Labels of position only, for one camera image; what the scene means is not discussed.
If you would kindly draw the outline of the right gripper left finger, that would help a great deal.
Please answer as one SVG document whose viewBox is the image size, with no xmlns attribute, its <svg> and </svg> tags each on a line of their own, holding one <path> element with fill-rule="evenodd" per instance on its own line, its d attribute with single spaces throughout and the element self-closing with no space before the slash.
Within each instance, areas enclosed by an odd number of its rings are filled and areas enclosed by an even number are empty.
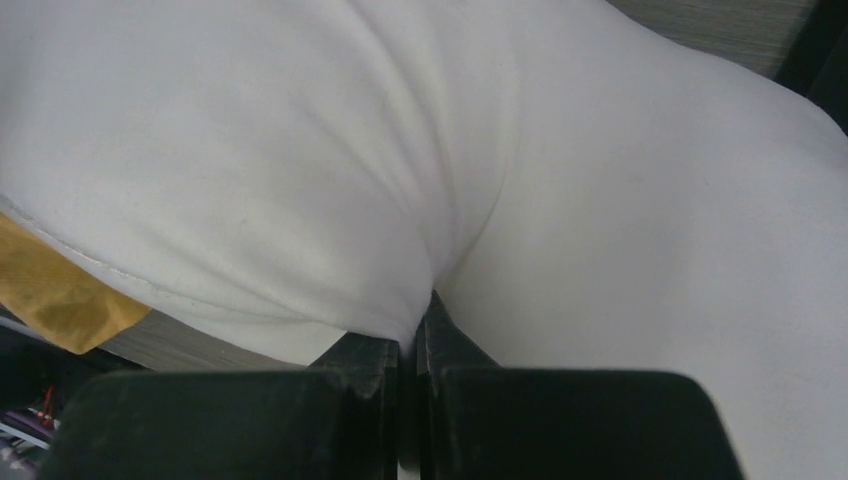
<svg viewBox="0 0 848 480">
<path fill-rule="evenodd" d="M 300 370 L 122 372 L 66 408 L 42 479 L 393 479 L 393 341 L 346 334 Z"/>
</svg>

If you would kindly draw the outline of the yellow printed pillowcase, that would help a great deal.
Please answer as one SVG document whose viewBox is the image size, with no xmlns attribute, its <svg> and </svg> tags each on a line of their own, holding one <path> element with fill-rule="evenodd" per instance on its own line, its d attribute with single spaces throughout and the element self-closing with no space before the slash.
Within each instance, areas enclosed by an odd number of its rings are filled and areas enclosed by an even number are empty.
<svg viewBox="0 0 848 480">
<path fill-rule="evenodd" d="M 1 217 L 1 305 L 74 354 L 99 347 L 151 312 L 6 216 Z"/>
</svg>

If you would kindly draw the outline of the white pillow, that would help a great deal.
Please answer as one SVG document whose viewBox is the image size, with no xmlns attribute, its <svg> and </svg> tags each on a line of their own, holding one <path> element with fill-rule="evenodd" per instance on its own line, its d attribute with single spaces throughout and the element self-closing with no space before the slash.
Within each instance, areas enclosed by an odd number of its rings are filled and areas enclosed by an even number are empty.
<svg viewBox="0 0 848 480">
<path fill-rule="evenodd" d="M 699 380 L 752 479 L 847 475 L 847 138 L 604 1 L 5 1 L 1 209 L 305 365 L 438 292 L 510 366 Z"/>
</svg>

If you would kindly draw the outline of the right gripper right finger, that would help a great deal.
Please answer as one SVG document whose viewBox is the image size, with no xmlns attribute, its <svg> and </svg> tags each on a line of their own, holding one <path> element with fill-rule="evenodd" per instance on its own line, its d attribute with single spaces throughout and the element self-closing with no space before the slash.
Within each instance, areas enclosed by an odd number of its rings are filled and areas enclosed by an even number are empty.
<svg viewBox="0 0 848 480">
<path fill-rule="evenodd" d="M 425 479 L 739 479 L 705 390 L 676 373 L 507 368 L 433 296 L 417 331 Z"/>
</svg>

